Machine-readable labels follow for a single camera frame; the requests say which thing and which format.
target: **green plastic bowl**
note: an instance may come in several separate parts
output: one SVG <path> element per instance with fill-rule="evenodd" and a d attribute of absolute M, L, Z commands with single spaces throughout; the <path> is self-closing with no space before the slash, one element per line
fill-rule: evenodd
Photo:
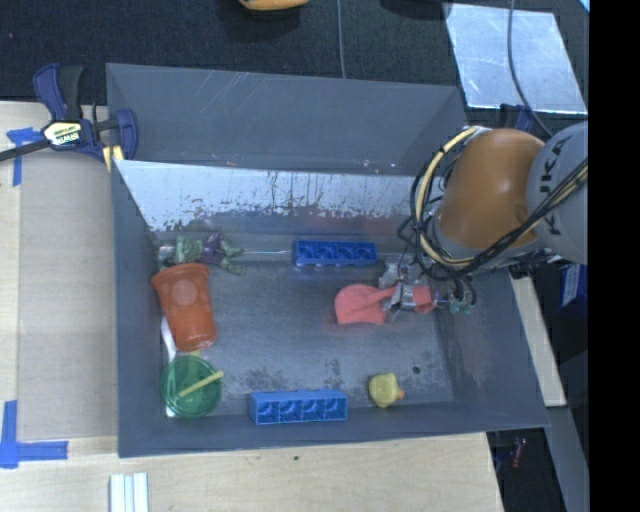
<path fill-rule="evenodd" d="M 179 397 L 178 394 L 189 386 L 213 375 L 216 370 L 207 361 L 196 356 L 176 357 L 162 371 L 160 392 L 164 403 L 182 418 L 202 418 L 213 411 L 222 395 L 220 380 Z"/>

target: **orange cup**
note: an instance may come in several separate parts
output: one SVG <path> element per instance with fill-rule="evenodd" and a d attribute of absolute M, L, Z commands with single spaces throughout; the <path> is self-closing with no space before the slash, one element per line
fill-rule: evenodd
<path fill-rule="evenodd" d="M 208 277 L 206 265 L 182 263 L 151 278 L 176 348 L 182 352 L 207 348 L 216 340 Z"/>

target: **blue toy block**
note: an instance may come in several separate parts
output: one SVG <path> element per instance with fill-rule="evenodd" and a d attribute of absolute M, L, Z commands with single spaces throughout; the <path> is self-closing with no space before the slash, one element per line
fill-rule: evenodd
<path fill-rule="evenodd" d="M 333 389 L 256 391 L 249 396 L 249 416 L 256 425 L 345 420 L 347 396 Z"/>
<path fill-rule="evenodd" d="M 298 240 L 293 248 L 297 266 L 316 265 L 337 267 L 373 265 L 378 260 L 376 246 L 371 242 L 324 242 Z"/>

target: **dark floor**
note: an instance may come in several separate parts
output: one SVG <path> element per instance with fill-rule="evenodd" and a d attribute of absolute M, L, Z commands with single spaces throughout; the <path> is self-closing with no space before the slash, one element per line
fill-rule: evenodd
<path fill-rule="evenodd" d="M 509 6 L 507 0 L 460 3 Z M 522 0 L 516 8 L 554 13 L 588 105 L 589 15 L 582 4 Z M 435 0 L 310 0 L 290 16 L 264 20 L 237 0 L 10 2 L 0 16 L 0 99 L 35 101 L 33 74 L 52 62 L 84 65 L 79 101 L 99 105 L 106 104 L 107 62 L 460 85 L 443 12 Z M 468 109 L 467 116 L 470 123 L 500 123 L 497 111 Z M 552 132 L 575 122 L 541 117 Z M 560 282 L 559 266 L 535 275 L 562 366 L 586 349 L 587 329 L 584 320 L 558 314 Z M 571 405 L 588 459 L 588 401 L 578 397 Z M 564 512 L 542 430 L 489 438 L 507 512 Z M 514 446 L 522 439 L 516 469 Z"/>

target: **yellow toy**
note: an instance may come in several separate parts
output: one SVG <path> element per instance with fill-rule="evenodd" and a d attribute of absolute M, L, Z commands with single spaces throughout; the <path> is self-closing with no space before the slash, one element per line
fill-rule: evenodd
<path fill-rule="evenodd" d="M 404 391 L 393 373 L 381 373 L 369 380 L 369 395 L 378 407 L 384 409 L 396 400 L 402 400 Z"/>

